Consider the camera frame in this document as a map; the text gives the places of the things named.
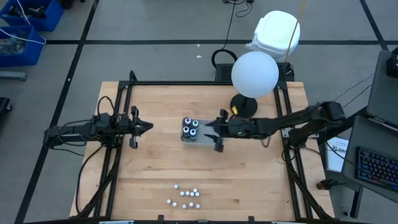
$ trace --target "blue crate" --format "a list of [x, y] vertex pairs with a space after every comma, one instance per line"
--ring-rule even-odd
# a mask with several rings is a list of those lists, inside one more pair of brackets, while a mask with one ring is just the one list
[[[22, 4], [22, 6], [26, 4], [37, 7], [40, 7], [44, 4], [48, 6], [45, 12], [45, 15], [47, 16], [46, 19], [28, 17], [29, 22], [37, 31], [53, 31], [63, 14], [63, 9], [57, 0], [19, 0], [19, 2]], [[11, 6], [20, 8], [17, 0], [8, 0], [6, 5], [0, 11], [0, 19], [4, 19], [10, 26], [28, 25], [23, 17], [11, 17], [6, 15]]]
[[[29, 34], [29, 40], [43, 42], [43, 38], [32, 26], [0, 27], [9, 34], [18, 34], [17, 30]], [[8, 35], [0, 32], [0, 39], [9, 38]], [[20, 54], [0, 54], [0, 67], [35, 65], [39, 60], [43, 45], [33, 42], [26, 42], [24, 51]]]

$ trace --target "floor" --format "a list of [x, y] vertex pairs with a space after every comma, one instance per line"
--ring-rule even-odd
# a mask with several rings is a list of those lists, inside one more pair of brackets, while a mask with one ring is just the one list
[[[297, 17], [300, 4], [255, 1], [250, 15], [234, 17], [229, 35], [233, 44], [227, 49], [244, 54], [244, 43], [252, 39], [259, 18], [273, 10]], [[245, 5], [236, 7], [240, 10]], [[393, 22], [397, 8], [396, 0], [307, 1], [300, 22], [301, 42], [290, 62], [311, 104], [335, 99], [374, 72], [378, 52], [398, 45], [398, 26]], [[10, 98], [14, 106], [0, 135], [0, 223], [16, 220], [40, 154], [43, 131], [50, 124], [90, 117], [101, 82], [127, 80], [130, 70], [140, 80], [213, 80], [211, 54], [222, 46], [231, 10], [232, 5], [221, 0], [76, 1], [55, 31], [42, 33], [49, 44], [36, 66], [2, 69], [23, 71], [29, 77], [25, 82], [0, 81], [0, 96]], [[231, 62], [227, 55], [216, 60]], [[338, 101], [345, 105], [370, 83], [371, 79]], [[369, 90], [349, 104], [346, 114], [364, 107], [368, 95]], [[68, 217], [81, 163], [82, 158], [73, 154], [48, 153], [25, 222]], [[398, 205], [370, 191], [364, 193], [357, 220], [343, 215], [351, 206], [352, 191], [339, 187], [331, 197], [342, 220], [396, 220]]]

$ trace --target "black base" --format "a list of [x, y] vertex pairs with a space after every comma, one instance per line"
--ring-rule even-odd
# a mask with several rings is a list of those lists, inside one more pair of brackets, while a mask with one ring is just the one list
[[240, 118], [251, 118], [257, 111], [257, 101], [254, 98], [247, 98], [241, 94], [234, 96], [229, 104], [232, 113], [234, 109], [238, 112], [235, 116]]

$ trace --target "paper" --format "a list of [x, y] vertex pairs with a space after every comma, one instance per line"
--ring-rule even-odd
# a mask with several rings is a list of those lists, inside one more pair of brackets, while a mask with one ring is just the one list
[[[348, 140], [341, 138], [332, 138], [328, 141], [329, 145], [333, 148], [337, 154], [341, 157], [346, 157]], [[343, 168], [344, 160], [337, 156], [328, 145], [326, 145], [326, 169], [334, 172], [341, 172]]]

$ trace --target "keyboard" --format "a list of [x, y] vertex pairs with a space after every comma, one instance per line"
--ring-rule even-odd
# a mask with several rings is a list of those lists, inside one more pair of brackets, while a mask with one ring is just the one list
[[398, 192], [398, 158], [357, 147], [356, 178]]

